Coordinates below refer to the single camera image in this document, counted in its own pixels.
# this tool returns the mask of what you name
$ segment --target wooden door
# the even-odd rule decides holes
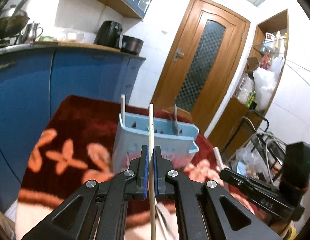
[[[152,103],[179,114],[204,133],[231,83],[249,22],[209,0],[191,0]]]

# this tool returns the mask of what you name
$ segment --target door frame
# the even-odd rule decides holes
[[[180,26],[178,28],[178,31],[177,31],[177,33],[175,35],[175,39],[173,41],[172,47],[171,47],[171,49],[170,49],[170,51],[168,53],[167,59],[165,61],[165,64],[164,64],[164,67],[163,67],[163,70],[162,70],[162,73],[160,75],[159,81],[158,81],[158,83],[156,85],[156,89],[154,91],[154,94],[153,94],[153,97],[152,97],[152,100],[151,100],[151,103],[154,104],[155,108],[156,108],[155,103],[156,103],[156,101],[159,98],[159,94],[160,94],[160,91],[161,91],[161,89],[163,87],[163,84],[164,84],[167,72],[169,70],[169,66],[170,66],[170,64],[171,64],[171,62],[173,60],[173,57],[174,57],[175,52],[177,50],[177,47],[178,47],[179,41],[181,39],[182,33],[183,33],[184,29],[185,29],[186,23],[187,23],[187,21],[189,19],[189,16],[191,14],[191,11],[192,11],[196,1],[197,0],[190,0],[189,4],[187,6],[187,9],[185,11],[185,14],[183,16],[183,19],[181,21],[181,24],[180,24]],[[213,2],[211,0],[199,0],[199,1],[202,1],[202,2],[205,2],[205,3],[211,4],[211,5],[215,6],[215,7],[218,7],[220,9],[222,9],[222,10],[224,10],[224,11],[226,11],[226,12],[232,14],[232,15],[234,15],[235,17],[241,19],[245,23],[243,38],[241,40],[240,47],[239,47],[239,49],[237,51],[234,63],[232,65],[232,67],[231,67],[230,74],[229,74],[229,76],[228,76],[228,78],[226,80],[226,83],[225,83],[225,86],[223,88],[222,93],[220,94],[220,96],[219,96],[215,106],[213,107],[212,113],[214,113],[214,114],[212,114],[211,116],[208,117],[209,118],[209,123],[211,123],[211,121],[214,118],[214,115],[216,114],[218,108],[220,107],[220,105],[221,105],[221,103],[222,103],[222,101],[223,101],[223,99],[224,99],[224,97],[225,97],[225,95],[227,93],[227,90],[228,90],[228,88],[229,88],[229,86],[231,84],[231,81],[232,81],[233,77],[234,77],[234,74],[235,74],[235,71],[237,69],[237,66],[238,66],[238,64],[240,62],[240,58],[241,58],[243,50],[244,50],[244,45],[246,43],[246,39],[247,39],[247,35],[248,35],[248,32],[249,32],[249,28],[250,28],[250,24],[251,23],[250,23],[249,20],[245,19],[243,16],[237,14],[236,12],[234,12],[234,11],[230,10],[229,8],[226,8],[226,7],[220,5],[220,4],[216,3],[216,2]]]

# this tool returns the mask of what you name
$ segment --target wooden stick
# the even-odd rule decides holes
[[[150,211],[151,211],[151,239],[156,240],[155,224],[155,181],[154,181],[154,105],[149,107],[149,182],[150,182]]]
[[[223,161],[222,161],[222,157],[221,157],[221,154],[219,152],[219,149],[217,147],[214,147],[213,152],[214,152],[214,155],[216,158],[216,162],[219,166],[219,169],[220,169],[220,171],[222,171],[224,169],[224,165],[223,165]]]
[[[125,126],[125,95],[120,96],[120,114],[122,116],[122,123]]]
[[[224,164],[223,164],[221,153],[219,152],[218,147],[214,147],[213,152],[214,152],[214,155],[216,158],[216,162],[219,166],[219,169],[220,169],[220,171],[222,171],[224,169]],[[228,184],[226,182],[224,183],[224,188],[226,189],[227,192],[229,192]]]

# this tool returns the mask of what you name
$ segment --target blue gripper pad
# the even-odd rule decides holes
[[[145,163],[144,181],[143,181],[143,185],[144,185],[143,197],[144,197],[144,199],[146,199],[146,197],[147,197],[147,182],[148,182],[148,167],[149,167],[149,147],[147,147],[146,158],[145,159],[146,159],[146,163]]]
[[[157,197],[158,196],[158,171],[157,171],[155,147],[153,150],[153,164],[154,164],[154,180],[155,180],[155,197]]]

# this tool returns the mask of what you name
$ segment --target air fryer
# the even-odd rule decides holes
[[[94,44],[120,49],[122,47],[123,27],[114,21],[105,21],[96,35]]]

